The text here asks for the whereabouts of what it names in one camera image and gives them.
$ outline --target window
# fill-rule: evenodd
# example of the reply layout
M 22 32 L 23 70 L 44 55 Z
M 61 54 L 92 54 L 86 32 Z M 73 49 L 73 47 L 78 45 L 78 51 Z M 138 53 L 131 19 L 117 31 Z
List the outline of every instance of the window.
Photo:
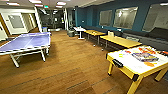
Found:
M 151 5 L 145 24 L 144 31 L 151 31 L 154 27 L 168 29 L 168 3 Z
M 113 27 L 131 29 L 138 7 L 117 9 Z
M 99 25 L 110 26 L 112 10 L 101 11 Z

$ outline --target hardwood floor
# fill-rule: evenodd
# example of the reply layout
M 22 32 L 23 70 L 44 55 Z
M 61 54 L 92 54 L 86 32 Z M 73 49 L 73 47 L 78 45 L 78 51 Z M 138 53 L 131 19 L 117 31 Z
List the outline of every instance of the hardwood floor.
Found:
M 46 62 L 41 54 L 27 55 L 16 68 L 9 55 L 0 56 L 0 94 L 127 93 L 131 79 L 115 67 L 112 76 L 107 75 L 108 51 L 77 36 L 68 37 L 64 30 L 51 33 Z M 168 94 L 168 82 L 154 81 L 156 75 L 144 78 L 135 94 Z

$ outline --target table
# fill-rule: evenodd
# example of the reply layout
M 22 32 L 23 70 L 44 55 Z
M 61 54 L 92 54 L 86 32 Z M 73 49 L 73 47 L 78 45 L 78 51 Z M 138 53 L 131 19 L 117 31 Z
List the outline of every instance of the table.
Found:
M 82 38 L 82 33 L 83 31 L 86 31 L 84 28 L 82 27 L 74 27 L 75 31 L 77 32 L 80 32 L 80 35 L 79 35 L 79 38 L 78 39 L 85 39 L 85 38 Z
M 102 33 L 102 32 L 98 32 L 98 31 L 95 31 L 95 30 L 86 30 L 84 31 L 85 33 L 88 33 L 88 39 L 89 39 L 89 34 L 90 35 L 93 35 L 93 36 L 98 36 L 97 38 L 97 44 L 99 44 L 99 36 L 100 35 L 105 35 L 105 33 Z
M 21 34 L 12 41 L 2 45 L 0 47 L 0 55 L 9 54 L 17 68 L 19 67 L 17 59 L 20 56 L 41 53 L 43 61 L 45 61 L 43 49 L 48 54 L 50 34 L 50 32 Z
M 142 44 L 140 42 L 128 40 L 128 39 L 118 37 L 118 36 L 113 37 L 113 36 L 106 35 L 106 36 L 100 36 L 100 38 L 103 38 L 103 39 L 106 40 L 106 47 L 107 47 L 107 41 L 116 43 L 116 44 L 124 46 L 126 48 L 131 48 L 131 47 L 135 47 L 135 46 L 138 46 L 138 45 Z
M 138 51 L 137 49 L 138 47 L 128 49 L 128 51 L 131 50 L 132 51 L 131 53 L 133 53 L 137 52 Z M 163 56 L 161 54 L 152 54 L 152 55 L 159 58 L 158 61 L 151 62 L 152 64 L 154 64 L 153 67 L 145 65 L 145 62 L 137 60 L 131 54 L 126 53 L 125 50 L 110 52 L 107 54 L 106 57 L 107 60 L 110 61 L 108 74 L 111 75 L 113 66 L 115 65 L 115 61 L 113 61 L 114 59 L 121 62 L 123 64 L 123 67 L 120 67 L 118 69 L 133 80 L 133 83 L 129 88 L 127 94 L 134 94 L 134 92 L 136 91 L 136 89 L 138 88 L 140 82 L 144 77 L 147 77 L 161 70 L 157 75 L 157 77 L 155 78 L 156 81 L 159 81 L 168 70 L 168 57 Z

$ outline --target light fixture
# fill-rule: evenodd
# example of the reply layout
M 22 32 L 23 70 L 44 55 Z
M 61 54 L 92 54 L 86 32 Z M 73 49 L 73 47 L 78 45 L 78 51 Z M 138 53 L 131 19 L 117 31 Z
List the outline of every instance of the light fixture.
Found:
M 120 11 L 119 14 L 118 14 L 118 17 L 121 17 L 121 15 L 122 15 L 122 12 Z
M 129 10 L 128 8 L 124 8 L 123 10 Z
M 43 7 L 43 5 L 35 4 L 36 7 Z
M 7 3 L 8 5 L 14 5 L 14 6 L 19 6 L 18 3 Z
M 9 1 L 9 0 L 0 0 L 0 1 Z
M 60 1 L 71 1 L 71 0 L 60 0 Z
M 138 8 L 134 8 L 134 10 L 138 10 Z
M 57 7 L 57 8 L 62 8 L 63 6 L 55 6 L 55 7 Z
M 57 2 L 57 5 L 66 5 L 65 2 Z
M 161 6 L 167 6 L 168 3 L 161 3 L 160 5 L 161 5 Z
M 40 0 L 29 0 L 31 3 L 41 3 Z
M 58 10 L 55 10 L 55 11 L 53 11 L 53 12 L 58 12 Z

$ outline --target blue table top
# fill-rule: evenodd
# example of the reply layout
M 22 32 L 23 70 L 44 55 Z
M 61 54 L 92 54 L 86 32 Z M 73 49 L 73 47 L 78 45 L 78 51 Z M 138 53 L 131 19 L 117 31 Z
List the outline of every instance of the blue table top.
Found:
M 22 34 L 0 47 L 0 52 L 17 51 L 50 45 L 50 32 Z

